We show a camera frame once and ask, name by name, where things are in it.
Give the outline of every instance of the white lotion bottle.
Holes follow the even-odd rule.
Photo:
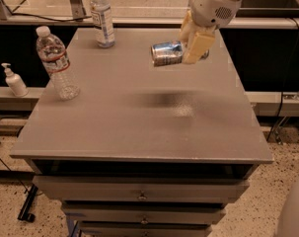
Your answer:
[[[4,72],[7,76],[5,81],[12,90],[13,94],[16,97],[23,97],[27,95],[29,93],[27,86],[20,75],[13,73],[11,70],[11,64],[2,63],[1,65],[4,67]]]

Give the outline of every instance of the plastic bottle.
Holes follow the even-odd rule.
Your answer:
[[[13,71],[11,70],[11,64],[2,63],[1,65],[5,68],[4,72],[7,76],[5,81],[9,85],[13,94],[16,97],[23,97],[27,95],[29,93],[27,86],[23,82],[20,75],[13,73]]]
[[[112,26],[112,11],[109,0],[91,0],[90,10],[100,47],[110,47],[115,43]]]
[[[55,90],[62,100],[70,100],[80,93],[63,42],[50,33],[49,27],[37,28],[37,53]]]

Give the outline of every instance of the drawer knob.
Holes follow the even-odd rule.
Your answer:
[[[141,192],[140,196],[138,197],[139,201],[145,201],[147,200],[147,196],[144,194],[144,192]]]
[[[149,222],[148,222],[148,220],[146,219],[146,217],[144,216],[143,219],[140,221],[140,223],[141,223],[142,225],[146,225],[146,224],[148,224]]]

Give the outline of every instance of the white robot part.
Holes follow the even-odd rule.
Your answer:
[[[225,27],[235,17],[242,0],[189,0],[191,16],[201,27]]]

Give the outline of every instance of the water bottle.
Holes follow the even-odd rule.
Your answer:
[[[49,27],[37,28],[37,53],[55,90],[62,100],[70,100],[80,93],[70,66],[66,47]]]
[[[110,47],[115,43],[112,26],[112,11],[109,0],[91,0],[90,10],[100,47]]]

